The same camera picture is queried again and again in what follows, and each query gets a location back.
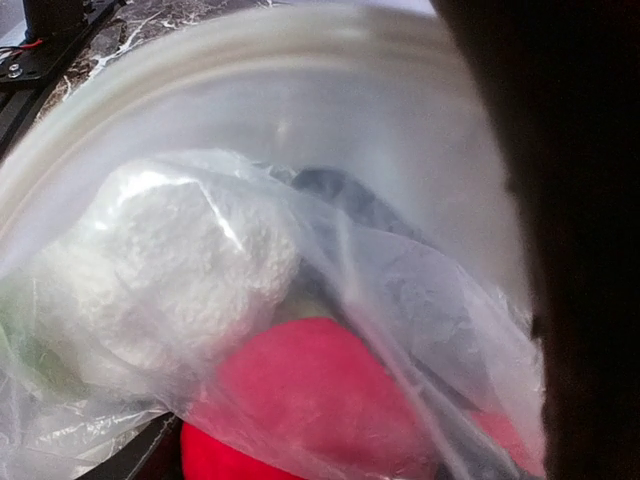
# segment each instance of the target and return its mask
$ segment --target clear plastic bag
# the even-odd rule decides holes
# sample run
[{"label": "clear plastic bag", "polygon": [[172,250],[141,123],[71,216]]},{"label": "clear plastic bag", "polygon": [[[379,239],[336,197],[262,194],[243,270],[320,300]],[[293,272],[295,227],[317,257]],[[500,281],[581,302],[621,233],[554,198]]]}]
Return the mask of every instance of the clear plastic bag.
[{"label": "clear plastic bag", "polygon": [[[167,410],[310,480],[540,474],[541,372],[508,303],[347,177],[276,176],[220,150],[125,164],[0,281],[2,478],[78,476]],[[305,316],[330,317],[400,396],[322,362],[301,373],[285,350],[246,357]],[[289,361],[308,384],[256,399]],[[479,414],[514,427],[519,466]]]}]

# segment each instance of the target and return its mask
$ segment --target screw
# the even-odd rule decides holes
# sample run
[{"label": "screw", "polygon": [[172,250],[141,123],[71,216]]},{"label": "screw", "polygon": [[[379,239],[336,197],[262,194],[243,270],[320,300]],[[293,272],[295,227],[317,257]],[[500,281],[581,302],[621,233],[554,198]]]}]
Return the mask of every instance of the screw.
[{"label": "screw", "polygon": [[18,78],[20,75],[22,75],[22,69],[18,67],[17,70],[12,69],[11,67],[9,67],[9,73],[7,74],[7,77],[10,79],[14,79],[14,78]]}]

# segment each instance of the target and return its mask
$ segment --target white fluffy object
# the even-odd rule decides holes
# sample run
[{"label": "white fluffy object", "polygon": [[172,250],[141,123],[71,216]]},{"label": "white fluffy object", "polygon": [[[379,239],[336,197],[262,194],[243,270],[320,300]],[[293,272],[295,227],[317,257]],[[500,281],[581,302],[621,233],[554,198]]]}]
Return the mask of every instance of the white fluffy object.
[{"label": "white fluffy object", "polygon": [[206,375],[296,273],[275,202],[234,176],[120,167],[33,264],[43,341],[85,382],[135,395]]}]

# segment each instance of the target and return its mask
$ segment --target black stand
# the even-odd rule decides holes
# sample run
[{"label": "black stand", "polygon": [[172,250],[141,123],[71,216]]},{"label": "black stand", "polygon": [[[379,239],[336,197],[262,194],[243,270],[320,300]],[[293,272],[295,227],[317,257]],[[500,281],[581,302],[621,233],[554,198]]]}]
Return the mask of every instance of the black stand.
[{"label": "black stand", "polygon": [[0,160],[26,130],[57,80],[125,0],[24,0],[27,42],[0,63]]}]

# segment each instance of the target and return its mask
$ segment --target red wire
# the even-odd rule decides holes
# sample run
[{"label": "red wire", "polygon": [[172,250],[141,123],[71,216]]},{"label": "red wire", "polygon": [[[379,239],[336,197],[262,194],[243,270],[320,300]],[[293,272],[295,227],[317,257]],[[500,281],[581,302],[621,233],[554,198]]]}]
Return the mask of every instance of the red wire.
[{"label": "red wire", "polygon": [[33,43],[28,43],[26,45],[20,45],[19,48],[21,48],[22,50],[27,50],[29,48],[34,48],[37,47],[38,45],[40,45],[42,43],[42,39],[39,38],[38,40],[36,40]]},{"label": "red wire", "polygon": [[25,45],[6,46],[6,47],[0,46],[0,51],[2,51],[2,50],[9,50],[9,51],[10,50],[13,50],[13,51],[29,50],[31,48],[37,47],[40,44],[42,44],[42,39],[41,38],[39,38],[38,40],[36,40],[33,43],[27,43]]}]

